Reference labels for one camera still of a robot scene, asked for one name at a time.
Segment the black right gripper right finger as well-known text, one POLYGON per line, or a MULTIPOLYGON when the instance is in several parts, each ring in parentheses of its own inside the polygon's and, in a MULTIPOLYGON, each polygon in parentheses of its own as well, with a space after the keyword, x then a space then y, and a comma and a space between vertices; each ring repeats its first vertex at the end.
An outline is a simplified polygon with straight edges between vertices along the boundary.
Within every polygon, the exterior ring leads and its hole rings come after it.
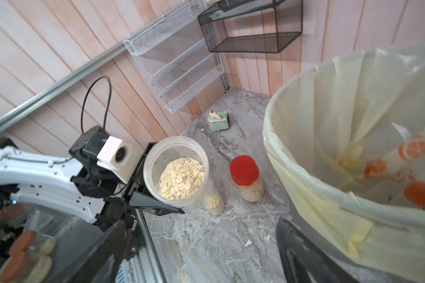
POLYGON ((356 283, 311 240, 289 221, 279 218, 277 247, 288 283, 356 283))

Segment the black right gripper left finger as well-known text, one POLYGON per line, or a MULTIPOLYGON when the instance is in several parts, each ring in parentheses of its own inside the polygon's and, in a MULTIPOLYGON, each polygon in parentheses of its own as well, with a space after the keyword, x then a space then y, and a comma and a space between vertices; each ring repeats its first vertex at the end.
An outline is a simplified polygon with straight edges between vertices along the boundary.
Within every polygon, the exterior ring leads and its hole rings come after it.
POLYGON ((105 232, 79 221, 51 253, 45 283, 114 283, 128 249, 128 229, 119 220, 105 232))

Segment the wide oatmeal jar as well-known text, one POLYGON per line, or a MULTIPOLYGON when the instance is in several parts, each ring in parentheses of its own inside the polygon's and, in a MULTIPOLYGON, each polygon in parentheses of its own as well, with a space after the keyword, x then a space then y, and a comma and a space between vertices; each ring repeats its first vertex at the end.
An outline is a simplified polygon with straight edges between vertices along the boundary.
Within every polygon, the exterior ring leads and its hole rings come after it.
POLYGON ((210 165, 202 146, 185 136, 172 136, 156 143, 146 156, 143 177, 150 194, 180 209, 202 204, 213 189, 210 165))

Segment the small oatmeal jar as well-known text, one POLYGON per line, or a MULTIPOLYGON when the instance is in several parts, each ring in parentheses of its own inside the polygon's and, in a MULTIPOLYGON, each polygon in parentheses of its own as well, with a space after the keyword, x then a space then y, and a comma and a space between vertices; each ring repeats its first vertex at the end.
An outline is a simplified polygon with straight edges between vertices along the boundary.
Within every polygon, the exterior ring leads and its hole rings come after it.
POLYGON ((204 209, 212 215, 219 216, 225 210, 225 201, 217 189, 207 192, 202 199, 204 209))

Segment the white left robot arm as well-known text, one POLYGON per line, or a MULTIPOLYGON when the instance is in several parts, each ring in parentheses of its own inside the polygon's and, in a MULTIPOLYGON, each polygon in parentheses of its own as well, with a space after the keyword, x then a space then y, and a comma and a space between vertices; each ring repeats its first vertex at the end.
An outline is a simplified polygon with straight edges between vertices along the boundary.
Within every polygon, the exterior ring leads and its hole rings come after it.
POLYGON ((75 216, 102 230, 122 220, 131 228, 137 210, 163 216, 182 210, 154 198, 144 164, 153 143, 138 150, 100 126, 80 135, 68 158, 28 153, 0 140, 0 187, 13 203, 75 216))

